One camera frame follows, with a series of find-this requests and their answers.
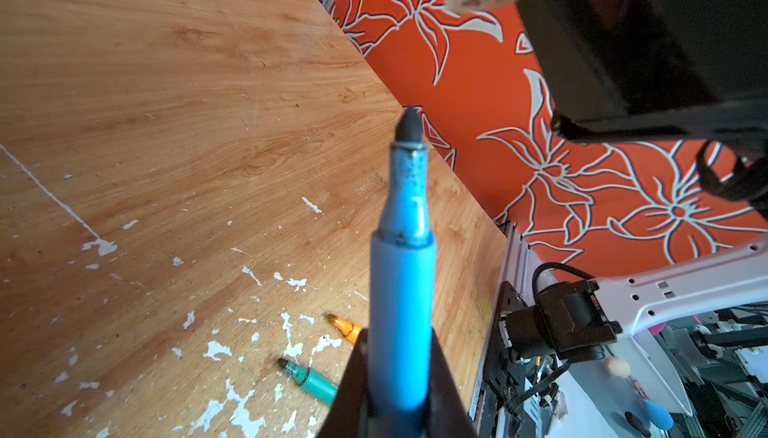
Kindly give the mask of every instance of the black cable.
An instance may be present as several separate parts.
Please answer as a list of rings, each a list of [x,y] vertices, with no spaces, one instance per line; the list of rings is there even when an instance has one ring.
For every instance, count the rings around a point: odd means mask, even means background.
[[[563,366],[560,366],[557,370],[547,375],[547,377],[544,378],[542,381],[539,381],[536,385],[533,385],[530,388],[528,388],[528,391],[526,391],[522,395],[516,396],[512,401],[504,402],[504,408],[507,409],[508,413],[514,414],[514,412],[520,407],[520,405],[525,403],[525,401],[528,398],[530,398],[535,394],[542,393],[544,390],[549,388],[549,385],[552,384],[555,380],[557,380],[563,373],[568,371],[568,368],[570,367],[571,367],[570,361],[564,364]]]
[[[536,303],[538,303],[538,277],[546,270],[562,270],[567,271],[568,273],[572,275],[578,276],[580,279],[584,280],[592,280],[594,279],[593,275],[590,275],[586,271],[579,270],[575,267],[572,267],[571,265],[566,265],[565,263],[560,263],[559,261],[547,261],[546,263],[542,263],[538,267],[536,267],[535,270],[533,270],[533,279],[531,280],[531,290],[533,293],[533,299]]]

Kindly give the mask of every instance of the blue marker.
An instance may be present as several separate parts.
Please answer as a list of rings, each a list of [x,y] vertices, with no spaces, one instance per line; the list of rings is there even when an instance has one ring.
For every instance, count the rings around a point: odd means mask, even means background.
[[[371,238],[368,391],[374,437],[417,436],[424,422],[437,258],[427,164],[421,120],[408,108],[389,150],[389,195]]]

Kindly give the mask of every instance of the wooden surface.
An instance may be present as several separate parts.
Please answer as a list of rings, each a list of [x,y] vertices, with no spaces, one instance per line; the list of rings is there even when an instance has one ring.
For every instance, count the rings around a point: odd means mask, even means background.
[[[367,323],[401,111],[320,3],[0,0],[0,49],[2,434],[202,436],[212,400],[208,436],[317,431],[327,408],[276,373],[282,314],[338,381],[351,344],[312,349],[340,337],[325,313]],[[504,238],[436,153],[429,173],[468,404]]]

